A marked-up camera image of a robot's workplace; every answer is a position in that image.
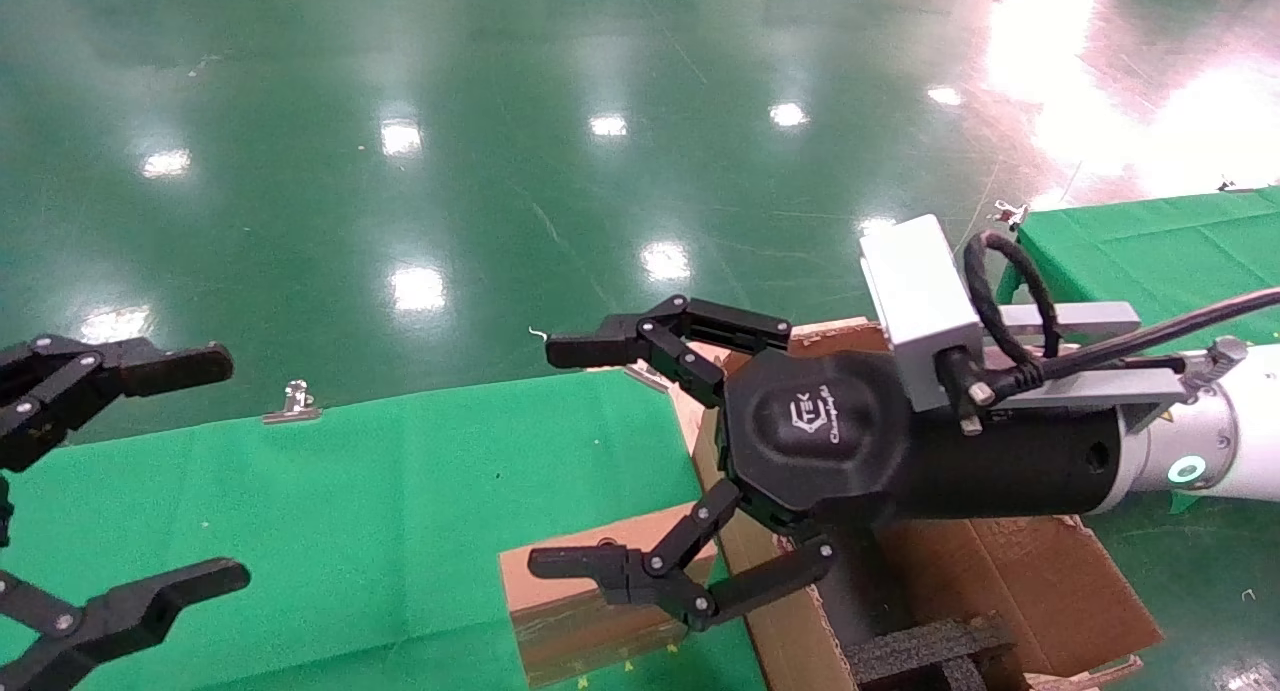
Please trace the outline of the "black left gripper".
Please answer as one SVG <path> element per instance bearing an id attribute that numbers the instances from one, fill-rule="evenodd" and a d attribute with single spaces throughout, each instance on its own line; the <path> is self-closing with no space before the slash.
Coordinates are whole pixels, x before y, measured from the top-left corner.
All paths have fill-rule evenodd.
<path id="1" fill-rule="evenodd" d="M 219 343 L 166 352 L 146 337 L 88 344 L 46 335 L 8 346 L 1 467 L 27 471 L 119 398 L 220 384 L 233 372 L 232 354 Z M 12 543 L 10 523 L 10 485 L 1 476 L 0 548 Z M 73 690 L 99 667 L 163 644 L 183 610 L 246 589 L 251 573 L 219 557 L 118 585 L 81 607 L 9 572 L 1 581 L 3 617 L 37 635 L 3 665 L 3 688 Z"/>

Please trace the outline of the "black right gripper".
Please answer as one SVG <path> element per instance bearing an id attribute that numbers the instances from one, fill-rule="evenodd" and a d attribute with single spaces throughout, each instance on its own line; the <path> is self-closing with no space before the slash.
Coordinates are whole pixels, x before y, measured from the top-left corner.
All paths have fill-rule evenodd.
<path id="1" fill-rule="evenodd" d="M 1085 514 L 1114 489 L 1114 409 L 1011 409 L 968 436 L 947 409 L 913 409 L 888 354 L 794 357 L 783 353 L 791 331 L 786 319 L 669 296 L 643 314 L 611 314 L 590 334 L 548 337 L 554 369 L 641 360 L 703 407 L 719 407 L 719 459 L 735 482 L 704 491 L 650 552 L 534 548 L 529 572 L 590 580 L 609 605 L 657 607 L 703 632 L 819 582 L 835 563 L 818 536 L 710 586 L 694 581 L 689 566 L 742 503 L 765 527 L 792 534 L 820 522 Z M 753 358 L 726 377 L 691 343 Z"/>

